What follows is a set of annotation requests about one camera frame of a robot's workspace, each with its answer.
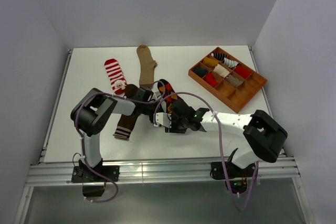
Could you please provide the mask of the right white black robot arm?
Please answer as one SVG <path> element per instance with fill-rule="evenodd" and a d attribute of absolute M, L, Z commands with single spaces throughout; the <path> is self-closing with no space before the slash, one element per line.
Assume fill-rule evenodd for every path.
<path fill-rule="evenodd" d="M 184 134 L 188 129 L 220 131 L 221 136 L 226 133 L 245 140 L 244 146 L 233 148 L 225 162 L 230 178 L 240 176 L 258 161 L 275 163 L 288 137 L 287 131 L 263 110 L 253 114 L 230 114 L 209 108 L 194 110 L 181 99 L 173 103 L 170 113 L 157 113 L 155 122 L 165 127 L 167 133 Z"/>

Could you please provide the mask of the argyle patterned sock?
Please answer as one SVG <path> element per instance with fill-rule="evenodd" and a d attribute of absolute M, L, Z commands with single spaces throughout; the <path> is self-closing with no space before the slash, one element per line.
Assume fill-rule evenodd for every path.
<path fill-rule="evenodd" d="M 166 113 L 182 115 L 186 103 L 176 94 L 171 84 L 165 79 L 160 79 L 157 84 L 158 91 L 163 97 L 162 108 Z"/>

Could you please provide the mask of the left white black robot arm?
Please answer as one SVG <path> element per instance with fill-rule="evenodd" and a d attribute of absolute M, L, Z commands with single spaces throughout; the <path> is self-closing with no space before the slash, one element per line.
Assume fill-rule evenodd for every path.
<path fill-rule="evenodd" d="M 81 141 L 81 163 L 85 167 L 83 175 L 91 182 L 98 181 L 102 172 L 103 159 L 100 153 L 100 133 L 112 114 L 153 118 L 160 97 L 153 99 L 154 93 L 147 88 L 139 88 L 131 98 L 109 94 L 97 88 L 91 89 L 73 108 L 70 118 L 74 122 Z"/>

